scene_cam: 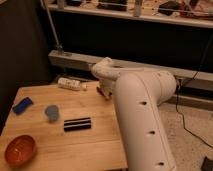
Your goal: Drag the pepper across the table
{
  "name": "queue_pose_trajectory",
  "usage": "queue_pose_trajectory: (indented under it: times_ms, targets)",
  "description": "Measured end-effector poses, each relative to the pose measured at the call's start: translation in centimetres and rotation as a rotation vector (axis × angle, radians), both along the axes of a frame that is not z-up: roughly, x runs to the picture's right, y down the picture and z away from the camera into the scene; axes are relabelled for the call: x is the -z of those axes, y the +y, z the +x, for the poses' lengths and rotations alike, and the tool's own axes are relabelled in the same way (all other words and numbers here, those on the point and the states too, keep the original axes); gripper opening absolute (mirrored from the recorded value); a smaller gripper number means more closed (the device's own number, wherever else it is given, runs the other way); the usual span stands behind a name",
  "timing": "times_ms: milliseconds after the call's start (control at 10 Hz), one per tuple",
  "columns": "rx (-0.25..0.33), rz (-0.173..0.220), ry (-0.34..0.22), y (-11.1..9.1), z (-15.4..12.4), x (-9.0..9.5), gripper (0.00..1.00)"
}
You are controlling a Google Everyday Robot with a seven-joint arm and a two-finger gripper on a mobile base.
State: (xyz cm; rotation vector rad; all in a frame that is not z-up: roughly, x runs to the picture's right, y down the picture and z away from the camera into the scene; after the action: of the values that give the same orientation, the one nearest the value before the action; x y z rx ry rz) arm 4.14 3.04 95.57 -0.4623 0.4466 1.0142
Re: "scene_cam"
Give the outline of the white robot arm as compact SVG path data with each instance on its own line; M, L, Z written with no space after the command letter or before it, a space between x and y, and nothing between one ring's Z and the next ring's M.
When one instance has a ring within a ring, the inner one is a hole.
M177 171L158 110L175 93L174 76L155 68L117 68L108 57L91 72L104 97L114 99L128 171Z

